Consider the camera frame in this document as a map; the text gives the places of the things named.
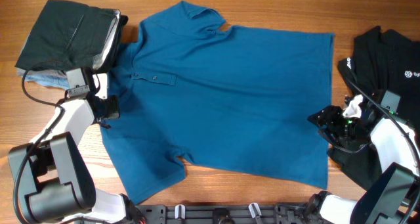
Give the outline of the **blue polo shirt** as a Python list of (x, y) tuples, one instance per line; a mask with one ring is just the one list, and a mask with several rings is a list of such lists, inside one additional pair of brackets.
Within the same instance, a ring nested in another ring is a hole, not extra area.
[(108, 73), (120, 117), (101, 131), (140, 203), (198, 166), (327, 187), (308, 117), (331, 104), (334, 35), (231, 26), (181, 1), (139, 24)]

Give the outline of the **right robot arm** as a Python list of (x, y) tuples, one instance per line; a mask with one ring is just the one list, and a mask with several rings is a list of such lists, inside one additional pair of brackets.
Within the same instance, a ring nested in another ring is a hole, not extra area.
[(400, 96), (380, 91), (346, 99), (308, 117), (331, 144), (342, 171), (365, 189), (357, 201), (322, 191), (303, 217), (312, 223), (418, 223), (419, 149), (414, 130), (398, 117)]

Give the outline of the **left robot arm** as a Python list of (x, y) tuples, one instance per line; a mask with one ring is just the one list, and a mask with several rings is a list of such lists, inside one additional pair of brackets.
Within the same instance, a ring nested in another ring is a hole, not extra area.
[(89, 68), (66, 74), (70, 89), (53, 105), (45, 129), (8, 154), (19, 222), (143, 223), (127, 196), (95, 187), (78, 149), (90, 125), (119, 117), (116, 97), (98, 97), (102, 80)]

